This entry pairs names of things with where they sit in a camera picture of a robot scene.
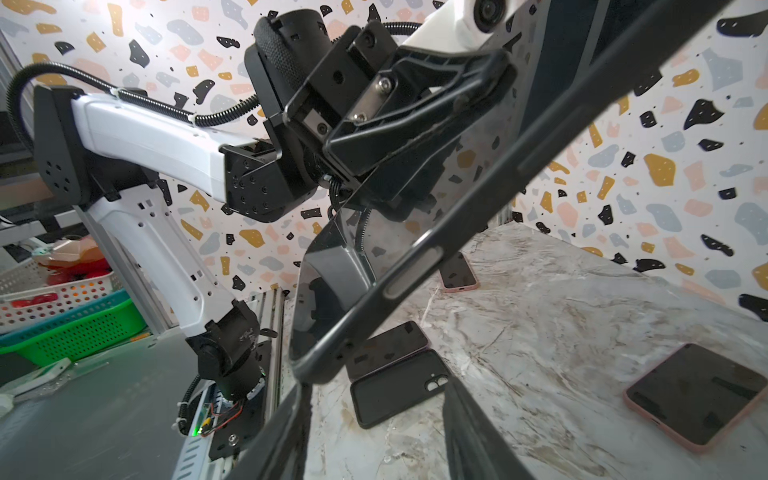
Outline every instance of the blue plastic basket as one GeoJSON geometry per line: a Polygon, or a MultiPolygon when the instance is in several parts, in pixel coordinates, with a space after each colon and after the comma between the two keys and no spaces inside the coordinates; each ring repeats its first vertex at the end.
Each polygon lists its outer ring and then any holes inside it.
{"type": "Polygon", "coordinates": [[[83,306],[79,306],[76,309],[72,309],[68,312],[53,316],[52,318],[42,323],[37,323],[28,328],[1,335],[0,348],[5,348],[8,346],[16,345],[17,343],[24,342],[32,337],[40,335],[41,333],[49,332],[55,328],[74,322],[75,320],[93,315],[94,313],[99,313],[106,309],[110,309],[113,306],[120,305],[129,299],[130,297],[128,296],[128,292],[126,292],[125,289],[118,290],[117,292],[104,296],[99,300],[93,300],[92,302],[89,302],[83,306]]]}

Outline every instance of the wall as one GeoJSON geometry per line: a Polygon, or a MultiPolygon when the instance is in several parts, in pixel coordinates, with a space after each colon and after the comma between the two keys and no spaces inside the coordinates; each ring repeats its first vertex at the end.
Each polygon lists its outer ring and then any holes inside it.
{"type": "Polygon", "coordinates": [[[768,321],[766,7],[732,3],[660,77],[638,78],[512,219],[768,321]]]}
{"type": "MultiPolygon", "coordinates": [[[[524,4],[526,12],[529,2],[524,4]]],[[[152,98],[200,114],[220,111],[253,94],[242,62],[243,50],[262,15],[288,9],[317,8],[329,36],[368,20],[424,22],[441,2],[423,0],[4,0],[0,30],[23,65],[60,61],[114,84],[140,87],[152,98]]],[[[539,13],[516,16],[508,37],[523,41],[513,53],[518,83],[528,82],[526,66],[538,52],[531,45],[539,13]]],[[[57,75],[44,83],[74,82],[57,75]]],[[[521,92],[525,87],[518,85],[521,92]]],[[[266,137],[261,111],[224,129],[266,137]]],[[[174,219],[206,265],[239,298],[270,288],[291,290],[304,250],[327,221],[327,192],[319,189],[304,205],[271,225],[238,214],[226,215],[222,204],[188,185],[168,178],[174,219]]]]}

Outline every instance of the white plastic basket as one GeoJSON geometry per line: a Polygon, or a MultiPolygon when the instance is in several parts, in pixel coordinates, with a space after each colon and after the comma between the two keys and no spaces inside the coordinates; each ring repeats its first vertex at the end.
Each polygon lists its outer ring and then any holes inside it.
{"type": "Polygon", "coordinates": [[[39,266],[32,259],[0,273],[0,334],[44,322],[123,287],[114,272],[97,278],[47,286],[45,279],[49,273],[50,270],[39,266]],[[14,308],[11,304],[14,300],[32,300],[46,293],[56,293],[58,298],[22,308],[14,308]]]}

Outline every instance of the green plastic basket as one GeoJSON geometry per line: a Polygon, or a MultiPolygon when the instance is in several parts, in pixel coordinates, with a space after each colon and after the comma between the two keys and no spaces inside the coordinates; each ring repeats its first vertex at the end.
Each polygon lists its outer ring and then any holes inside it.
{"type": "Polygon", "coordinates": [[[59,326],[24,342],[0,348],[0,355],[16,352],[37,366],[63,358],[72,362],[129,339],[146,327],[132,300],[59,326]]]}

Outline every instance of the marble countertop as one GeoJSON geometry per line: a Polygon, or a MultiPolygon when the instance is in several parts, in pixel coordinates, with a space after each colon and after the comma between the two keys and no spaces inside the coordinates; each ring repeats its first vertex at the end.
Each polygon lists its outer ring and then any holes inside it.
{"type": "MultiPolygon", "coordinates": [[[[434,276],[379,331],[416,321],[534,477],[764,478],[767,401],[695,455],[630,411],[622,392],[687,342],[767,374],[768,325],[516,223],[463,251],[479,289],[444,293],[434,276]]],[[[289,300],[285,353],[292,312],[289,300]]],[[[450,478],[442,403],[363,430],[343,370],[313,393],[305,477],[450,478]]]]}

